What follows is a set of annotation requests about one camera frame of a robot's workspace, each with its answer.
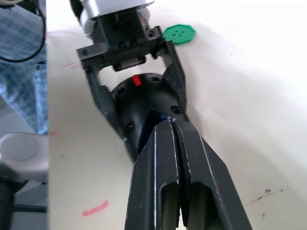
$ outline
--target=white table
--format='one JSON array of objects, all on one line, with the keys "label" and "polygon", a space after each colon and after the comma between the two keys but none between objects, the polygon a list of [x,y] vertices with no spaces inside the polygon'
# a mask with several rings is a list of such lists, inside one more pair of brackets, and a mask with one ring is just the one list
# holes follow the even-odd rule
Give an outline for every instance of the white table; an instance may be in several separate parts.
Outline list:
[{"label": "white table", "polygon": [[[215,2],[156,0],[150,24],[197,31],[177,46],[188,114],[226,163],[253,229],[307,229],[307,6]],[[47,2],[47,23],[50,229],[121,230],[132,163],[78,66],[75,50],[91,41],[68,1]],[[106,68],[101,79],[113,89],[133,74],[163,71],[161,60],[149,60],[118,73]],[[106,200],[104,210],[83,216]]]}]

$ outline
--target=screw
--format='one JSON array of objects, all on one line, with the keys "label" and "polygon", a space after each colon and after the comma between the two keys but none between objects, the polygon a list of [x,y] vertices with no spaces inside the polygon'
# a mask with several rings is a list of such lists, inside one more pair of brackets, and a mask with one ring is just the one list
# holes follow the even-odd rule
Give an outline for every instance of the screw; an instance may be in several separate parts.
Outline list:
[{"label": "screw", "polygon": [[90,53],[90,51],[88,49],[82,50],[82,54],[83,55],[88,55],[89,53]]}]

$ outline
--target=black cylindrical object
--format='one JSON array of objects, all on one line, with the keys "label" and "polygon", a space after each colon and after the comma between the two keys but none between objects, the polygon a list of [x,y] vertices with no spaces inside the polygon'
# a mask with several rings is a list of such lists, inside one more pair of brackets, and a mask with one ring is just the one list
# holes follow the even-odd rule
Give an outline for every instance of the black cylindrical object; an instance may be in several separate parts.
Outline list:
[{"label": "black cylindrical object", "polygon": [[14,188],[10,183],[0,181],[0,230],[9,230],[14,213]]},{"label": "black cylindrical object", "polygon": [[178,96],[160,74],[134,75],[119,84],[112,94],[134,160],[157,124],[166,119],[186,120]]}]

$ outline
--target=plaid shirt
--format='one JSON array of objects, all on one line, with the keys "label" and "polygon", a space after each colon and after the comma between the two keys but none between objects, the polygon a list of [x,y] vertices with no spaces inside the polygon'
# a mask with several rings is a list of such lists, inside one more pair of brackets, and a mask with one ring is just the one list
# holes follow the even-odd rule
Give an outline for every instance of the plaid shirt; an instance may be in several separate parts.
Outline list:
[{"label": "plaid shirt", "polygon": [[[0,8],[0,55],[26,58],[41,42],[42,19],[15,6]],[[33,59],[22,63],[0,60],[0,95],[39,134],[48,132],[46,45]]]}]

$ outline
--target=blue checkered fabric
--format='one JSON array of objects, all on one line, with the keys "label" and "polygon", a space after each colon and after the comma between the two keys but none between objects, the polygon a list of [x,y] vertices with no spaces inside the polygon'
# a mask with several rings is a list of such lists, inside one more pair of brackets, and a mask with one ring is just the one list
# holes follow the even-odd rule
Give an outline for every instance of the blue checkered fabric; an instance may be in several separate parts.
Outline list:
[{"label": "blue checkered fabric", "polygon": [[[39,47],[42,19],[15,6],[0,8],[0,55],[22,59]],[[0,60],[0,95],[38,134],[48,132],[46,45],[33,59],[23,63]]]}]

